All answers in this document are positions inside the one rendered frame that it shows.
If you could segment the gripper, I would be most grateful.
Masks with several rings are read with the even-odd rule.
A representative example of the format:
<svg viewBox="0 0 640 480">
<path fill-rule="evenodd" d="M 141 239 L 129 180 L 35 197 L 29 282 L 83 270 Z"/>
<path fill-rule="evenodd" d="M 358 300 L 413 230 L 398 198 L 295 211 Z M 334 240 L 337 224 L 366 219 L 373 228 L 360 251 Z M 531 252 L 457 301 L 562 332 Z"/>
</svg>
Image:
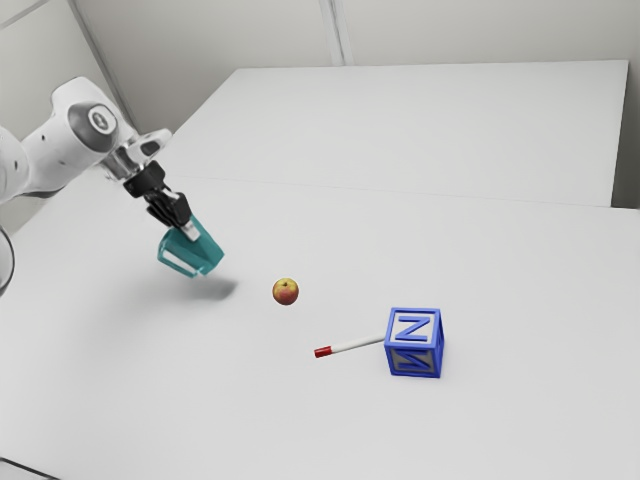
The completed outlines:
<svg viewBox="0 0 640 480">
<path fill-rule="evenodd" d="M 182 193 L 172 192 L 165 183 L 166 172 L 157 161 L 151 161 L 124 182 L 125 190 L 136 199 L 143 199 L 147 211 L 167 227 L 180 230 L 188 240 L 197 241 L 199 230 L 191 220 L 192 211 Z"/>
</svg>

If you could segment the teal faceted mug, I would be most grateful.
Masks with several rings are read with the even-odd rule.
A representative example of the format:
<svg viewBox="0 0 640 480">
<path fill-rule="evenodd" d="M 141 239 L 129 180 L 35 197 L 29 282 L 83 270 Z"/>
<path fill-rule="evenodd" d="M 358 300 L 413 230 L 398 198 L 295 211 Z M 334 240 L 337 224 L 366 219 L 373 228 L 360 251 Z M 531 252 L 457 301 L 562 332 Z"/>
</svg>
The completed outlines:
<svg viewBox="0 0 640 480">
<path fill-rule="evenodd" d="M 159 242 L 157 260 L 189 278 L 206 276 L 224 258 L 222 248 L 192 215 L 187 232 L 169 228 Z"/>
</svg>

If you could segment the red yellow apple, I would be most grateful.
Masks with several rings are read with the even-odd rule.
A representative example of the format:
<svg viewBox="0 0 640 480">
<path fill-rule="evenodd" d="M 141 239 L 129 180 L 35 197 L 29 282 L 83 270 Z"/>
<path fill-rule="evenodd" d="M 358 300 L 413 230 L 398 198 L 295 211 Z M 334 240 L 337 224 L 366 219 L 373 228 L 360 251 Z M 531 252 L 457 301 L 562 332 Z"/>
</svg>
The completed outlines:
<svg viewBox="0 0 640 480">
<path fill-rule="evenodd" d="M 272 287 L 272 297 L 280 305 L 292 305 L 296 302 L 298 296 L 299 285 L 292 278 L 281 278 Z"/>
</svg>

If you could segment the white pen with red cap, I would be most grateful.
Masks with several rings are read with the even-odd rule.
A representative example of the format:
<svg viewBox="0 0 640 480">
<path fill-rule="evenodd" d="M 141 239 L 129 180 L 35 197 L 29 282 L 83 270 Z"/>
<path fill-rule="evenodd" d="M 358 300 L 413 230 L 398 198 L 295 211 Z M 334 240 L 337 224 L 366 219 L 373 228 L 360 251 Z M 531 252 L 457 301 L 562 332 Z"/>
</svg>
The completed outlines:
<svg viewBox="0 0 640 480">
<path fill-rule="evenodd" d="M 337 343 L 333 345 L 327 345 L 327 346 L 316 348 L 314 350 L 314 356 L 317 359 L 319 359 L 319 358 L 331 356 L 334 354 L 342 353 L 345 351 L 373 345 L 383 341 L 384 341 L 384 337 L 382 335 L 368 336 L 368 337 L 364 337 L 356 340 L 350 340 L 342 343 Z"/>
</svg>

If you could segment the blue letter block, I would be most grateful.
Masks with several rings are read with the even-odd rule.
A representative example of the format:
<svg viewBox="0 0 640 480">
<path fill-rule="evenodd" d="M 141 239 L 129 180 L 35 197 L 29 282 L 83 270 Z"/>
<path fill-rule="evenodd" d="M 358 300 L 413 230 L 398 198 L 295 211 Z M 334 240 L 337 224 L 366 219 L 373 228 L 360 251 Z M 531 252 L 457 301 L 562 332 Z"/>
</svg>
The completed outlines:
<svg viewBox="0 0 640 480">
<path fill-rule="evenodd" d="M 441 310 L 392 308 L 383 344 L 392 375 L 440 378 L 445 346 Z"/>
</svg>

